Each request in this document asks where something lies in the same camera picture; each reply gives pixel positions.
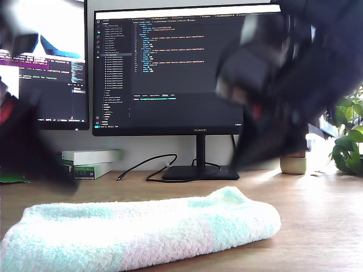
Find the wooden desk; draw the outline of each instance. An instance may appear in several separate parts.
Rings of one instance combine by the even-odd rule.
[[[248,172],[238,181],[197,181],[161,184],[145,181],[147,172],[132,172],[116,181],[111,172],[84,181],[66,198],[44,186],[1,187],[1,237],[26,207],[51,202],[145,201],[206,196],[226,185],[268,202],[281,215],[280,232],[269,240],[221,253],[199,256],[140,271],[363,271],[363,180],[349,176],[289,176]]]

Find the black cable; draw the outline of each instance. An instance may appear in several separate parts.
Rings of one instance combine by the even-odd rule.
[[[233,135],[231,135],[231,139],[232,139],[233,150],[235,150],[236,149],[236,140],[234,139]]]
[[[146,178],[146,181],[155,181],[155,182],[163,182],[163,183],[184,183],[184,182],[191,182],[191,181],[197,181],[197,180],[201,180],[201,179],[204,179],[206,177],[212,177],[214,176],[215,174],[217,174],[222,168],[220,165],[218,164],[214,164],[214,163],[205,163],[207,165],[211,165],[211,166],[215,166],[218,168],[217,171],[215,171],[214,173],[211,173],[211,174],[208,174],[208,175],[205,175],[205,176],[201,176],[201,177],[197,177],[197,178],[191,178],[190,180],[155,180],[151,177],[161,173],[166,167],[164,167],[163,169],[159,170],[158,172],[155,172],[153,174],[151,174],[150,176],[148,176]]]
[[[134,167],[131,167],[130,169],[127,169],[124,173],[122,173],[118,178],[117,178],[117,180],[121,180],[124,176],[126,176],[126,174],[128,173],[128,172],[130,172],[130,171],[132,171],[132,170],[134,170],[135,168],[137,168],[137,167],[139,167],[139,166],[141,166],[141,165],[143,165],[144,163],[148,163],[149,161],[151,161],[151,160],[155,160],[155,159],[159,159],[159,158],[163,158],[163,157],[171,157],[171,156],[174,156],[175,158],[174,158],[174,160],[172,160],[171,161],[171,163],[169,164],[169,165],[171,165],[171,164],[173,164],[175,161],[176,161],[176,158],[178,157],[178,155],[177,154],[166,154],[166,155],[160,155],[160,156],[156,156],[156,157],[152,157],[152,158],[150,158],[150,159],[147,159],[147,160],[144,160],[142,163],[139,163],[139,164],[137,164],[137,165],[135,165]]]
[[[171,166],[175,161],[176,161],[176,158],[178,157],[177,154],[167,154],[167,155],[160,155],[160,156],[156,156],[156,157],[152,157],[150,159],[147,159],[147,160],[144,160],[143,162],[135,165],[134,167],[131,167],[130,169],[126,170],[124,173],[122,173],[118,178],[117,180],[121,180],[122,178],[124,178],[126,176],[126,174],[132,170],[134,170],[135,168],[141,166],[142,164],[144,163],[147,163],[151,160],[155,160],[155,159],[159,159],[159,158],[163,158],[163,157],[170,157],[170,156],[174,156],[174,159],[171,161],[171,163],[169,164],[169,166]],[[150,176],[148,176],[146,178],[146,181],[154,181],[154,182],[163,182],[163,183],[183,183],[183,182],[190,182],[190,181],[196,181],[196,180],[200,180],[202,178],[206,178],[206,177],[209,177],[209,176],[214,176],[215,174],[217,174],[222,168],[220,165],[218,164],[214,164],[214,163],[205,163],[207,165],[212,165],[212,166],[215,166],[218,168],[217,171],[215,171],[214,173],[211,173],[211,174],[208,174],[208,175],[205,175],[203,177],[198,177],[198,178],[193,178],[193,179],[189,179],[189,180],[156,180],[156,179],[153,179],[151,177],[163,172],[166,168],[168,168],[168,166],[165,166],[163,167],[162,169],[160,169],[159,171],[151,174]]]

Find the monitor base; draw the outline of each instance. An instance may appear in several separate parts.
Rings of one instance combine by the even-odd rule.
[[[206,165],[203,169],[196,166],[173,166],[162,176],[164,180],[238,180],[239,175],[229,170],[227,166],[221,166],[221,170],[215,166]]]

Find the white towel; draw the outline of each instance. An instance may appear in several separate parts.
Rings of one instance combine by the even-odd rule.
[[[2,272],[118,272],[268,239],[277,210],[225,187],[207,197],[25,209],[1,242]]]

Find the monitor stand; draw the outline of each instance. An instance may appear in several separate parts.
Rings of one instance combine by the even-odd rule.
[[[173,166],[162,176],[164,180],[237,180],[239,175],[230,171],[229,167],[221,166],[218,171],[216,166],[205,164],[205,134],[196,135],[197,165]]]

